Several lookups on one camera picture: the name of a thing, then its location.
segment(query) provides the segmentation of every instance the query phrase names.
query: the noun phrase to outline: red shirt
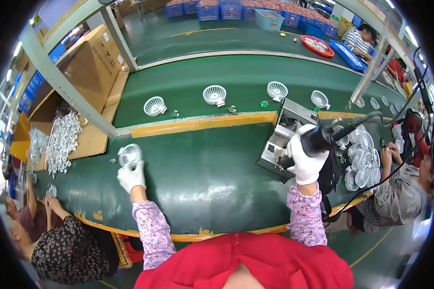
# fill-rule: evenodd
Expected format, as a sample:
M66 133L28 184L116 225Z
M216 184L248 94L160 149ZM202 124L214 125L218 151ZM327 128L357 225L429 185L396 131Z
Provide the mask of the red shirt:
M192 243L156 269L143 271L134 288L221 289L240 263L266 289L353 288L352 270L329 247L251 233Z
M399 82L405 82L405 73L403 69L399 68L399 61L397 59L393 59L389 61L389 67L397 72L397 77L399 78Z

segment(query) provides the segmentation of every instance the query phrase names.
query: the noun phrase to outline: stainless steel machine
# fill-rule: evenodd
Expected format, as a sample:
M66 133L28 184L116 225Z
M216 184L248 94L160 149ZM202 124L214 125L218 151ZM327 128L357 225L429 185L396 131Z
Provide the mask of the stainless steel machine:
M262 155L256 164L286 179L294 177L292 169L289 170L289 168L281 166L279 160L286 155L286 145L297 133L299 127L305 124L317 126L319 122L318 113L308 110L294 101L284 99L281 110L278 112L275 130L265 144Z

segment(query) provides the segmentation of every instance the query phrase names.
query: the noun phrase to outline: light blue bin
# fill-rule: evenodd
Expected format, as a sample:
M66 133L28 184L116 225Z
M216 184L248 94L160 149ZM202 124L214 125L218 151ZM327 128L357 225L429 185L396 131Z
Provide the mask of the light blue bin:
M254 9L255 11L255 23L257 26L259 26L261 29L264 30L275 30L279 31L281 29L281 25L283 24L283 20L285 18L281 15L279 15L277 12L272 10L265 10L265 9ZM268 17L264 16L262 14L272 14L275 17Z

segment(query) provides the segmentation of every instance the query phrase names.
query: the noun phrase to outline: pink floral sleeve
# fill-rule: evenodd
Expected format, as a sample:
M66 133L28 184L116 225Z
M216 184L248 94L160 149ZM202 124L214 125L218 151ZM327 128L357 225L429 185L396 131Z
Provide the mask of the pink floral sleeve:
M322 223L321 200L318 184L315 194L309 197L299 193L296 184L290 188L286 205L291 209L291 217L286 228L291 230L291 239L309 247L328 244Z
M145 251L143 270L156 269L177 252L170 237L170 226L152 201L134 203L132 215Z

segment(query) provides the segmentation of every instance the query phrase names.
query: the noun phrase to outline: white glove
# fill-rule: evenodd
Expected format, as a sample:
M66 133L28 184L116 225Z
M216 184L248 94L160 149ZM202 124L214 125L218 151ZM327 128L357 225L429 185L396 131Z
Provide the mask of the white glove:
M128 166L124 166L117 171L117 179L122 188L130 194L130 191L136 185L142 185L145 189L145 175L143 173L144 161L139 161L135 166L135 170L131 170Z
M330 154L329 151L325 151L311 158L302 150L301 135L315 127L313 124L303 125L286 146L288 156L295 162L294 173L296 174L296 183L300 185L312 184L317 181L318 174Z

